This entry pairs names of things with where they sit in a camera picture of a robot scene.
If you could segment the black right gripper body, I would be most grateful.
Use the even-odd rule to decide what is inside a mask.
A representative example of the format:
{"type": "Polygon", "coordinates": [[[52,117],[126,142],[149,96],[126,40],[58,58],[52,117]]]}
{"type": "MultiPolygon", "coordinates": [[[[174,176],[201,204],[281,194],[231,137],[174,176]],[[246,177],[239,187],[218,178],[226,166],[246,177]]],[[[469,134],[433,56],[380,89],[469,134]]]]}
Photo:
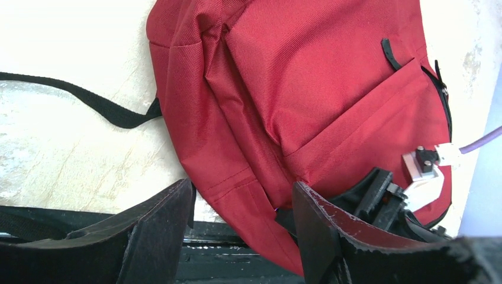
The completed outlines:
{"type": "Polygon", "coordinates": [[[375,167],[355,186],[328,201],[391,234],[416,241],[451,240],[445,228],[433,230],[406,208],[405,189],[392,179],[392,172],[375,167]]]}

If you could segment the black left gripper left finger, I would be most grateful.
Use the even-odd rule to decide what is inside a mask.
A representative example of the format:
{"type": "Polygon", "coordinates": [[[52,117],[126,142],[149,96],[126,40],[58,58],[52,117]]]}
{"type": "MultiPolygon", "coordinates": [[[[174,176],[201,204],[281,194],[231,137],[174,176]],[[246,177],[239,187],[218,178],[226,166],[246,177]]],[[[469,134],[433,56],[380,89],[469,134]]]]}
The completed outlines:
{"type": "Polygon", "coordinates": [[[181,179],[118,214],[1,207],[2,283],[173,283],[195,189],[181,179]]]}

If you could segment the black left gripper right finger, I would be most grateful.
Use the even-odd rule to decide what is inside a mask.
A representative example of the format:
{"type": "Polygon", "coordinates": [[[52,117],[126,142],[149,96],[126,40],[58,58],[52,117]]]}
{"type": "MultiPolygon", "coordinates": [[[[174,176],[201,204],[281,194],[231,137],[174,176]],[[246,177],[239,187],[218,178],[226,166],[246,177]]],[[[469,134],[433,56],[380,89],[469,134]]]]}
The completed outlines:
{"type": "Polygon", "coordinates": [[[424,243],[383,231],[305,183],[292,190],[306,283],[500,283],[501,238],[424,243]]]}

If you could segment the red backpack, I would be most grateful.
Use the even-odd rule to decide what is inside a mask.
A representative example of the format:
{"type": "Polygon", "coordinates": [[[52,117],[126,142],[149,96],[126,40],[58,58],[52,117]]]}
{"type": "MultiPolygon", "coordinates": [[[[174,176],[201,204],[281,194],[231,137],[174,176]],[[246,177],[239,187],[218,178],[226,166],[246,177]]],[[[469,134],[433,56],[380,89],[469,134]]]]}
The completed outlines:
{"type": "Polygon", "coordinates": [[[157,1],[146,21],[149,111],[202,197],[264,258],[303,275],[275,218],[301,181],[331,198],[372,168],[405,187],[401,156],[451,139],[419,1],[157,1]]]}

